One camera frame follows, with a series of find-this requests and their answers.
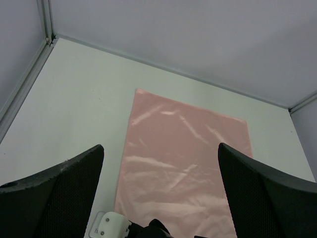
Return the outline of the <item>left side frame rail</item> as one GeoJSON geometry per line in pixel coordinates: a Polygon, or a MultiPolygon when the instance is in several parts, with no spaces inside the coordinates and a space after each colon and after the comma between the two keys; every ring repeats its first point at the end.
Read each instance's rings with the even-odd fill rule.
{"type": "Polygon", "coordinates": [[[54,48],[54,40],[51,43],[43,42],[35,57],[32,59],[26,72],[22,75],[9,100],[0,111],[0,141],[2,142],[13,123],[17,113],[24,103],[28,93],[34,85],[38,75],[48,60],[54,48]]]}

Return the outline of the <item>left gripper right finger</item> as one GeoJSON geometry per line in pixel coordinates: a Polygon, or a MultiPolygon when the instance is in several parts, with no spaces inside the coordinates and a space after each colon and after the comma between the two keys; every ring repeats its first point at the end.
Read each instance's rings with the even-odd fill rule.
{"type": "Polygon", "coordinates": [[[258,162],[225,143],[218,163],[239,238],[315,238],[317,184],[258,162]]]}

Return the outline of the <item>pink satin napkin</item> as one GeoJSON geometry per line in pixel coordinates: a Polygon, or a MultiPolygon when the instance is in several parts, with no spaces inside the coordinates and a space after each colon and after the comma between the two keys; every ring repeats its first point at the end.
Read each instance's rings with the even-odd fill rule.
{"type": "Polygon", "coordinates": [[[252,155],[244,120],[138,89],[115,212],[141,226],[158,219],[176,238],[236,237],[218,164],[220,143],[252,155]]]}

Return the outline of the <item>aluminium frame post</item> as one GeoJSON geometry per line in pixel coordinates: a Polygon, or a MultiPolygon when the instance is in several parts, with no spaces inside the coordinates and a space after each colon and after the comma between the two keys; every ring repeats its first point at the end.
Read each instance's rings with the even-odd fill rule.
{"type": "Polygon", "coordinates": [[[53,8],[51,0],[37,0],[37,7],[46,44],[54,46],[57,39],[53,24],[53,8]]]}
{"type": "Polygon", "coordinates": [[[312,92],[311,94],[307,95],[306,97],[302,98],[298,102],[296,102],[294,105],[292,105],[289,109],[288,112],[290,115],[294,114],[298,110],[302,109],[306,105],[312,103],[317,99],[317,91],[312,92]]]}

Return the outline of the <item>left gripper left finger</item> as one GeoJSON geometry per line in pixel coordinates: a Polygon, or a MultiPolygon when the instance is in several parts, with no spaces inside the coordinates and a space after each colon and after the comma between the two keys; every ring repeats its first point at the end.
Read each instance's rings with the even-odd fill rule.
{"type": "Polygon", "coordinates": [[[104,148],[0,187],[2,238],[82,238],[104,161],[104,148]]]}

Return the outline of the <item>left aluminium frame post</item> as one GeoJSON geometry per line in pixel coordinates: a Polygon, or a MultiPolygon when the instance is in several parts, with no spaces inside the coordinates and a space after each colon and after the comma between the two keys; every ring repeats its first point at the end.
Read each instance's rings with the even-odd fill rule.
{"type": "Polygon", "coordinates": [[[37,0],[37,7],[46,44],[54,46],[57,39],[53,24],[53,8],[51,0],[37,0]]]}

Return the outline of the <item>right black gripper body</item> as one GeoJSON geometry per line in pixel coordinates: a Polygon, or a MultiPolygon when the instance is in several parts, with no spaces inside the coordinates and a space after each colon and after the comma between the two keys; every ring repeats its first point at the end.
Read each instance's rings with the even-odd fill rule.
{"type": "Polygon", "coordinates": [[[168,229],[158,219],[153,219],[146,227],[132,223],[129,228],[128,238],[172,238],[168,229]]]}

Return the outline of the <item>right aluminium frame post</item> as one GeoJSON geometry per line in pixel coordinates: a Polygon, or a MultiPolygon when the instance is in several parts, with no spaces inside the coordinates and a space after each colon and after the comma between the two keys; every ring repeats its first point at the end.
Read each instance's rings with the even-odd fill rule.
{"type": "Polygon", "coordinates": [[[302,98],[298,102],[296,102],[294,105],[292,105],[289,109],[288,112],[290,115],[294,114],[298,110],[302,109],[306,105],[312,103],[317,99],[317,91],[312,92],[311,94],[307,95],[306,97],[302,98]]]}

